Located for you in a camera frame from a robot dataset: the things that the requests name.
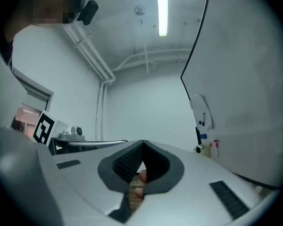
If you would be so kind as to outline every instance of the white ceiling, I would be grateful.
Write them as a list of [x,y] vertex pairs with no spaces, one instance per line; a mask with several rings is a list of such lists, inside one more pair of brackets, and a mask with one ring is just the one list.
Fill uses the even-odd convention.
[[[159,37],[157,0],[95,1],[99,4],[99,10],[91,24],[84,28],[92,36],[93,44],[111,69],[116,68],[128,56],[143,52],[144,43],[148,51],[191,48],[205,3],[205,0],[168,0],[168,35]],[[135,14],[134,8],[137,5],[146,8],[144,15]],[[190,52],[180,53],[181,57],[177,57],[185,58]],[[150,61],[155,62],[155,56],[164,55],[152,55]]]

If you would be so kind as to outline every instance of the ceiling light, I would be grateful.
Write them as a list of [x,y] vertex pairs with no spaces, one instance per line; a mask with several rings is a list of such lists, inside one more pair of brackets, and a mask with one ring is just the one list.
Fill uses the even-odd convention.
[[168,0],[158,0],[158,35],[166,36],[168,32]]

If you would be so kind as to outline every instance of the human hand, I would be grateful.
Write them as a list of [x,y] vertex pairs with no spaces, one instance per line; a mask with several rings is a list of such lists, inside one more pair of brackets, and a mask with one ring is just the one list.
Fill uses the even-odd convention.
[[[140,171],[139,178],[143,183],[147,183],[147,171],[146,170]],[[138,187],[134,191],[136,197],[142,199],[142,188]]]

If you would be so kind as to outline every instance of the window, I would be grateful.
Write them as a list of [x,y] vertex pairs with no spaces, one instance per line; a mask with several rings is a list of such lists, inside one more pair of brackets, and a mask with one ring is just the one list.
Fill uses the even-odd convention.
[[27,90],[27,95],[17,111],[12,128],[31,138],[37,125],[39,115],[42,110],[46,110],[50,96],[30,86],[21,79],[17,79]]

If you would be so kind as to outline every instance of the dark hair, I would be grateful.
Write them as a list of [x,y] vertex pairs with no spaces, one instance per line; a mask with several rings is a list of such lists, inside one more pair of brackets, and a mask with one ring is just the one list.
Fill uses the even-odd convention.
[[84,6],[85,0],[69,0],[69,10],[74,9],[74,12],[68,13],[67,16],[63,19],[64,24],[71,23],[78,13],[81,12],[81,8]]

